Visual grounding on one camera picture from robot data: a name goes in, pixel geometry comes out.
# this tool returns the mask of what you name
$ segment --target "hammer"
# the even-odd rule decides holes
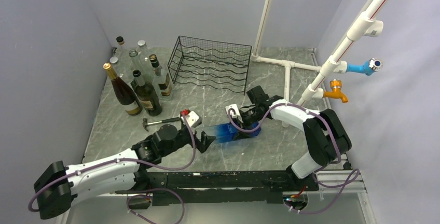
[[[176,121],[180,120],[180,117],[175,117],[175,118],[171,118],[171,119],[164,119],[164,120],[161,120],[161,121],[156,121],[156,122],[151,122],[151,123],[147,122],[147,118],[143,118],[142,120],[143,120],[142,126],[144,127],[144,129],[146,131],[148,131],[148,126],[149,125],[160,124],[160,123],[176,122]]]

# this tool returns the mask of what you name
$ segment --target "countertop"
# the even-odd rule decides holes
[[[166,67],[172,48],[150,48],[159,62]],[[262,57],[285,59],[314,65],[306,48],[263,48]],[[119,57],[125,65],[129,64],[128,55]],[[313,81],[316,73],[293,68],[290,81],[290,102],[296,103],[306,86]],[[249,90],[260,85],[269,96],[283,96],[284,67],[267,63],[250,62],[247,77]],[[99,104],[98,112],[90,134],[83,162],[114,155],[130,148],[133,144],[153,134],[161,125],[149,127],[146,132],[142,127],[142,118],[148,121],[162,120],[179,116],[183,109],[191,109],[203,117],[203,126],[227,123],[225,106],[236,103],[239,107],[250,105],[243,93],[219,90],[211,87],[200,87],[191,84],[176,84],[171,101],[162,101],[163,112],[156,117],[147,115],[146,111],[137,116],[129,116],[118,103],[112,84],[107,79]],[[306,108],[324,110],[324,100],[313,100],[304,105]],[[179,129],[180,123],[174,125]],[[162,166],[179,167],[187,164],[191,157],[191,147],[186,145],[162,159]],[[209,149],[200,154],[185,171],[248,171],[248,170],[284,170],[307,152],[304,133],[295,127],[284,128],[280,121],[266,120],[262,131],[255,138],[242,139],[228,143],[213,143]],[[332,166],[341,169],[342,165]]]

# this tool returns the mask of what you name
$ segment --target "black wire wine rack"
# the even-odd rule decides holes
[[[168,69],[174,83],[244,93],[251,51],[249,45],[179,36]]]

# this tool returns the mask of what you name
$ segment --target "blue faucet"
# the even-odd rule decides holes
[[[371,58],[366,61],[364,65],[352,65],[347,63],[346,72],[355,72],[360,74],[372,75],[374,72],[382,68],[382,61],[376,58]]]

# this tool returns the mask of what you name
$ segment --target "marble tabletop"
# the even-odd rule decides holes
[[[172,48],[150,48],[162,64],[166,66]],[[314,65],[306,48],[263,48],[263,57],[287,59]],[[123,64],[129,64],[128,55],[120,57]],[[290,101],[296,103],[306,86],[313,81],[316,73],[303,69],[291,70]],[[283,96],[284,67],[267,63],[251,62],[247,77],[247,90],[260,85],[269,96]],[[142,127],[142,118],[148,121],[162,120],[179,116],[183,109],[196,111],[203,117],[201,127],[227,123],[225,106],[237,104],[239,107],[250,105],[243,93],[200,87],[191,84],[176,84],[174,98],[162,101],[163,112],[156,117],[143,111],[137,116],[129,116],[118,103],[112,84],[107,79],[99,104],[98,112],[90,134],[83,162],[114,155],[130,148],[157,131],[161,125],[153,125],[146,132]],[[306,108],[324,110],[324,100],[307,102]],[[180,128],[180,123],[173,123]],[[228,143],[213,143],[209,149],[197,152],[193,164],[185,171],[248,171],[248,170],[284,170],[307,152],[304,133],[295,127],[284,128],[280,121],[266,120],[262,131],[255,138],[242,139]],[[187,164],[191,157],[191,147],[186,145],[180,150],[162,159],[162,166],[179,167]],[[155,168],[149,171],[160,171]]]

